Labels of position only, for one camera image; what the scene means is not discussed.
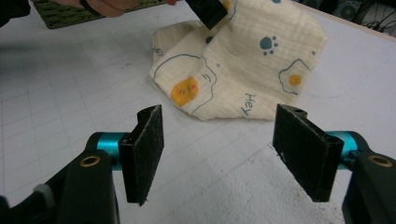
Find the green mat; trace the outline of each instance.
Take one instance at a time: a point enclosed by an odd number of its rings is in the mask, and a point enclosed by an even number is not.
[[[49,29],[57,29],[65,26],[75,25],[86,21],[102,19],[103,16],[94,16],[84,8],[61,6],[49,0],[34,0],[33,4],[40,14],[41,19]],[[127,12],[145,7],[154,7],[163,4],[157,0],[140,0],[137,6]]]

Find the human hand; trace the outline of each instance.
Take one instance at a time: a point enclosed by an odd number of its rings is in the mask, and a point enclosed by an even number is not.
[[[81,7],[79,0],[51,0],[60,5]],[[99,14],[106,17],[118,17],[122,15],[126,9],[133,8],[137,4],[137,0],[86,0],[90,7]],[[176,0],[164,0],[168,5],[174,6]]]

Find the brass screw hole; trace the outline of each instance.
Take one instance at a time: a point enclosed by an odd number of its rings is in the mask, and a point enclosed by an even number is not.
[[[372,161],[373,163],[379,165],[379,166],[383,166],[383,167],[392,167],[393,163],[388,160],[387,158],[381,157],[381,156],[371,156],[369,157],[370,161]]]
[[[79,162],[79,165],[84,167],[84,168],[87,168],[87,167],[91,167],[91,166],[96,165],[97,163],[99,163],[99,161],[100,161],[100,157],[98,157],[98,156],[90,156],[90,157],[86,157],[86,158],[82,159]]]

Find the white table surface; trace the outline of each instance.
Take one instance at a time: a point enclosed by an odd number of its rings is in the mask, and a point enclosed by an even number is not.
[[[352,130],[396,158],[396,42],[321,13],[329,43],[296,106],[325,131]],[[350,178],[312,203],[270,147],[274,122],[200,121],[149,77],[151,35],[196,19],[185,2],[49,30],[32,8],[0,29],[0,194],[15,205],[75,158],[94,132],[129,132],[163,105],[165,148],[148,202],[125,202],[121,223],[343,223]]]

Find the cream fabric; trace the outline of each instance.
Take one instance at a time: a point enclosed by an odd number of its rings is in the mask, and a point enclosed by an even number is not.
[[[327,36],[290,0],[225,0],[228,15],[209,31],[198,21],[153,35],[149,74],[199,119],[274,119],[292,105],[317,64]]]

